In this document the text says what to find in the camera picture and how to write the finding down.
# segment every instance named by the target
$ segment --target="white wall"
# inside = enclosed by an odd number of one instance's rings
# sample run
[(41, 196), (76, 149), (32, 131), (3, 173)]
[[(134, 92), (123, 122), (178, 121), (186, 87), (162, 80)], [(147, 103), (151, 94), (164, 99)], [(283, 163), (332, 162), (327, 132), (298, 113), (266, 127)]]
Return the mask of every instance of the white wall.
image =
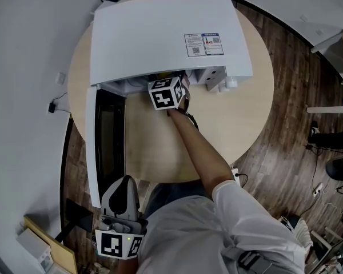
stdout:
[[(60, 232), (59, 179), (69, 114), (47, 114), (66, 91), (73, 50), (99, 0), (0, 0), (0, 258), (13, 273), (36, 273), (16, 242), (22, 216)], [(61, 108), (68, 108), (67, 97)]]
[[(246, 1), (287, 23), (313, 45), (330, 38), (343, 29), (343, 0)], [(302, 15), (307, 17), (307, 22), (300, 19)], [(316, 33), (318, 30), (321, 30), (323, 34), (318, 35)], [(334, 52), (343, 56), (342, 51)], [(336, 58), (333, 54), (326, 55), (334, 65), (340, 65), (340, 62), (334, 62)]]

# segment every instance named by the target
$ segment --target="hand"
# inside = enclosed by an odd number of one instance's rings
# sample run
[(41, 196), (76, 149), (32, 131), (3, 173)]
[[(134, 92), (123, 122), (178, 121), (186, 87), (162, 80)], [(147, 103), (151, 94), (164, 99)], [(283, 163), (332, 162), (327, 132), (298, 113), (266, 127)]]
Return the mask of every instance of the hand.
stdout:
[(186, 74), (184, 74), (184, 77), (181, 79), (181, 84), (182, 84), (182, 88), (184, 88), (185, 90), (185, 95), (182, 97), (182, 100), (179, 103), (179, 108), (185, 110), (187, 108), (186, 103), (185, 103), (186, 98), (188, 98), (188, 100), (190, 101), (190, 94), (189, 94), (190, 82)]

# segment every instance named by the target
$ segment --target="wooden floor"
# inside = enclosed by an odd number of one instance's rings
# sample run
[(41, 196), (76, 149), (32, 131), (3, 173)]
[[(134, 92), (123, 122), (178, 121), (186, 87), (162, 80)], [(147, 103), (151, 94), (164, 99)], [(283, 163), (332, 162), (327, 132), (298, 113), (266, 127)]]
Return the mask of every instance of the wooden floor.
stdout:
[[(343, 87), (332, 68), (311, 54), (310, 48), (293, 34), (252, 9), (243, 5), (238, 5), (238, 9), (254, 24), (267, 45), (274, 70), (274, 98), (261, 135), (234, 166), (249, 176), (244, 189), (274, 217), (283, 212), (299, 215), (314, 201), (312, 176), (316, 156), (305, 149), (311, 121), (318, 121), (321, 132), (343, 130), (343, 115), (310, 115), (306, 108), (341, 105)], [(335, 193), (341, 183), (330, 179), (325, 172), (325, 163), (333, 156), (335, 153), (324, 152), (318, 157), (314, 186), (323, 182), (325, 194), (303, 217), (310, 230), (323, 233), (327, 226), (342, 235), (343, 195)], [(154, 186), (145, 181), (138, 183), (143, 206)], [(90, 205), (85, 143), (75, 126), (67, 153), (63, 198), (94, 212), (94, 222), (98, 219), (100, 212)], [(79, 270), (95, 261), (114, 269), (112, 259), (95, 255), (90, 239), (91, 234), (76, 228), (65, 241), (75, 252)]]

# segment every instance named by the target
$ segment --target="white cabinet lid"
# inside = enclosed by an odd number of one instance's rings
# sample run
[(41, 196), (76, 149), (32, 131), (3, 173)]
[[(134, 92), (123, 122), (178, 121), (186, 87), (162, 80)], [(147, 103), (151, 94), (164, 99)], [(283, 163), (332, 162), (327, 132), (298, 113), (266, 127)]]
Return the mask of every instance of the white cabinet lid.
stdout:
[[(190, 34), (201, 35), (202, 45)], [(227, 66), (228, 76), (253, 75), (231, 0), (131, 0), (95, 12), (91, 85), (209, 66)]]

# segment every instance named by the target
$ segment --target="white t-shirt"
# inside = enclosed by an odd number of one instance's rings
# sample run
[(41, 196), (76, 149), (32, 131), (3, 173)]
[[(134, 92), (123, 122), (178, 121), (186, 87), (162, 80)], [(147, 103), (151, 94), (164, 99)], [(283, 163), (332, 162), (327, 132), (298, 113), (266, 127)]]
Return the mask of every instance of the white t-shirt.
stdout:
[(304, 248), (235, 181), (216, 186), (212, 199), (190, 196), (153, 213), (137, 273), (228, 273), (221, 252), (231, 244), (304, 273)]

